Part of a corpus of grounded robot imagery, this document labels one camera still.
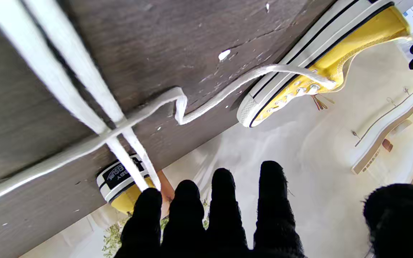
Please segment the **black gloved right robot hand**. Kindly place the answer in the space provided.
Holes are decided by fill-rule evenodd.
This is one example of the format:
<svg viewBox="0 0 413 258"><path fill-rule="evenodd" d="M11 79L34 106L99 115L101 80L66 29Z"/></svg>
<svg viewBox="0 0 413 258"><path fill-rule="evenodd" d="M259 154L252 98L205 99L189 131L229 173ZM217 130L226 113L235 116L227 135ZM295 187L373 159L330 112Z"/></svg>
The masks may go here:
<svg viewBox="0 0 413 258"><path fill-rule="evenodd" d="M116 258L304 258L288 200L282 167L264 161L260 169L254 247L249 249L242 226L236 185L231 172L217 169L212 178L209 226L197 185L180 182L169 208L165 229L160 226L162 195L144 190L123 227ZM367 197L363 216L376 258L413 258L413 185L382 186Z"/></svg>

